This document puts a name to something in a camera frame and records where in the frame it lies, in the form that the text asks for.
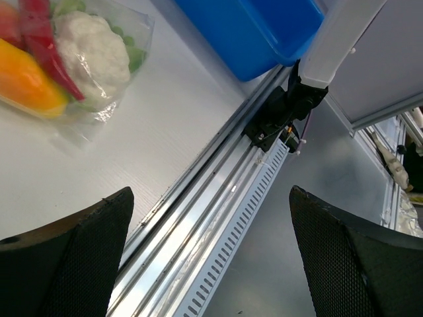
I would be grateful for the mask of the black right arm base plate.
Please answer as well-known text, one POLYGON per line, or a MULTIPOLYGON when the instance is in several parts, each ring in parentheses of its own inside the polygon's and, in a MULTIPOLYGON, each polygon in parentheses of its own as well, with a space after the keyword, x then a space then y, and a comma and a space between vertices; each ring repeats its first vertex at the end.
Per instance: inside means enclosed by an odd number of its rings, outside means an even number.
POLYGON ((294 154, 299 150, 300 136, 293 121, 278 125, 272 123, 268 115, 257 113, 245 126, 243 133, 251 140, 253 146, 265 153, 278 139, 288 148, 289 153, 294 154))

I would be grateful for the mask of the aluminium mounting rail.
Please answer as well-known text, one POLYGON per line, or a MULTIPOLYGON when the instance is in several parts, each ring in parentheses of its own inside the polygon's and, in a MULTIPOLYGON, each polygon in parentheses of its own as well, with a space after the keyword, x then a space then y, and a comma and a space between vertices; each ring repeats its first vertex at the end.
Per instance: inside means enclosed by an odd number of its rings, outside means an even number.
POLYGON ((237 184, 267 153, 253 146, 243 130, 288 75, 289 69, 279 66, 263 78, 137 227, 122 254, 108 316, 167 316, 176 307, 187 279, 228 214, 237 184))

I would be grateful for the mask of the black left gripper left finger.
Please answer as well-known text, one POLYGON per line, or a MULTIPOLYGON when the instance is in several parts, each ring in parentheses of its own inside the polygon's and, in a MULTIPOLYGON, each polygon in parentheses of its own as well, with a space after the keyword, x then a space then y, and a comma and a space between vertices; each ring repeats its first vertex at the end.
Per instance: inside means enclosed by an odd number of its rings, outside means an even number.
POLYGON ((134 210, 129 187, 1 240, 2 316, 105 316, 134 210))

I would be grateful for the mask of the green grape bunch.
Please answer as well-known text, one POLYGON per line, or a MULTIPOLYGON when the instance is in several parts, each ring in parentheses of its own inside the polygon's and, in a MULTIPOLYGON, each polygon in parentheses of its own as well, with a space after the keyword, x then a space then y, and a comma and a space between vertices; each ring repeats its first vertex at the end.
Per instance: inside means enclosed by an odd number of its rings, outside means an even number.
POLYGON ((126 52, 129 57, 129 70, 130 73, 135 73, 143 64, 147 58, 147 52, 135 46, 135 40, 131 36, 124 34, 123 30, 119 26, 111 26, 111 30, 119 35, 126 46, 126 52))

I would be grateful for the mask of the clear zip bag red zipper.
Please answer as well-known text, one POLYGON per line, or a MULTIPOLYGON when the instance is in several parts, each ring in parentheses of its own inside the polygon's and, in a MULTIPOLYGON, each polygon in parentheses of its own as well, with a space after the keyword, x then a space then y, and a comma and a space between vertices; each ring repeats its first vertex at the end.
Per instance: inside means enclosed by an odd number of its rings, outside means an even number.
POLYGON ((149 57, 154 24, 117 1, 2 1, 1 104, 90 141, 149 57))

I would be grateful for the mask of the white cauliflower green leaves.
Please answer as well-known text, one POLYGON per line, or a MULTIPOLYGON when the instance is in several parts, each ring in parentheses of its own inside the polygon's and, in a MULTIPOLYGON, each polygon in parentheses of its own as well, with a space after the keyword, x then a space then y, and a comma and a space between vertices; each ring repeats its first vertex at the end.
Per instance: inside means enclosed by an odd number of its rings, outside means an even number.
POLYGON ((125 43, 111 26, 119 26, 148 56, 153 21, 113 1, 53 1, 50 8, 58 52, 85 97, 76 104, 88 112, 105 109, 140 69, 130 73, 125 43))

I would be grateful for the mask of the right aluminium frame post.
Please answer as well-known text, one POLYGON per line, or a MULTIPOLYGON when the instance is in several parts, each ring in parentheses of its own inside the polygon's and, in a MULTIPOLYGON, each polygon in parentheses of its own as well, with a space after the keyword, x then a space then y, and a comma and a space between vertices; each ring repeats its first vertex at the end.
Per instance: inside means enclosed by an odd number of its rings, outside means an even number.
POLYGON ((380 110, 372 110, 356 120, 347 118, 346 111, 332 97, 330 93, 325 96, 325 102, 331 107, 338 119, 343 123, 351 138, 354 138, 357 131, 369 127, 375 123, 398 116, 410 109, 416 108, 422 104, 422 92, 394 102, 380 110))

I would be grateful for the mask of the red chili pepper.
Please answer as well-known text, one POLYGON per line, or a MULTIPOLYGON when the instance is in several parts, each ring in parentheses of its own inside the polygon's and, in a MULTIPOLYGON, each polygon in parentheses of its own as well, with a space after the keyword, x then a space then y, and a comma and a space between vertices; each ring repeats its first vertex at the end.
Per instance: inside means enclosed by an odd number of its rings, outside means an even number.
POLYGON ((50 20, 50 2, 21 0, 18 2, 20 27, 27 48, 41 68, 74 99, 83 101, 83 93, 68 75, 56 47, 50 20))

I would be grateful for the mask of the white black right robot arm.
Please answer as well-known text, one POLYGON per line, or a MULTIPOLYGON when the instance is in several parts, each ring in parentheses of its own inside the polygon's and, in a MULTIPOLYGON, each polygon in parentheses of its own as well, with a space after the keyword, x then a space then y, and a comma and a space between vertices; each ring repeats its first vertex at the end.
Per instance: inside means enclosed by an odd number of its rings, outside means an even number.
POLYGON ((385 1, 337 1, 326 14, 310 47, 289 74, 288 89, 266 105, 275 125, 303 120, 328 93, 339 67, 385 1))

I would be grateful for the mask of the orange yellow mango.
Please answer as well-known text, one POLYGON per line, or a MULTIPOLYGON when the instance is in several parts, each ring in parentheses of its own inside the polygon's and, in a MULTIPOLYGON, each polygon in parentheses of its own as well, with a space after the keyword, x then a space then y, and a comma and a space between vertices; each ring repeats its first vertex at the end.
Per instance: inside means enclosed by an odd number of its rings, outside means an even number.
POLYGON ((29 53, 5 40, 1 40, 1 100, 44 118, 61 116, 69 103, 29 53))

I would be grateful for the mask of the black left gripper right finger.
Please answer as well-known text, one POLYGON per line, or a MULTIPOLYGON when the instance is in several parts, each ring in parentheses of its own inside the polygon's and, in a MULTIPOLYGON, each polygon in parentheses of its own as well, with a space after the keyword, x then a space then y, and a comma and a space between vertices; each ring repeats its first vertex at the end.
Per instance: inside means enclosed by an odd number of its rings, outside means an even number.
POLYGON ((317 316, 421 316, 422 239, 294 186, 289 207, 317 316))

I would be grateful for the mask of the blue plastic bin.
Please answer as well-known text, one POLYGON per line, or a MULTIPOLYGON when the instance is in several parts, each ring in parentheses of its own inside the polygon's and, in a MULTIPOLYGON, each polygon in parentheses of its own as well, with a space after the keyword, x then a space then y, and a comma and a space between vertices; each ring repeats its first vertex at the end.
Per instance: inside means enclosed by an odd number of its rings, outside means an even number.
POLYGON ((178 0, 226 66, 247 82, 290 67, 310 46, 324 15, 310 0, 178 0))

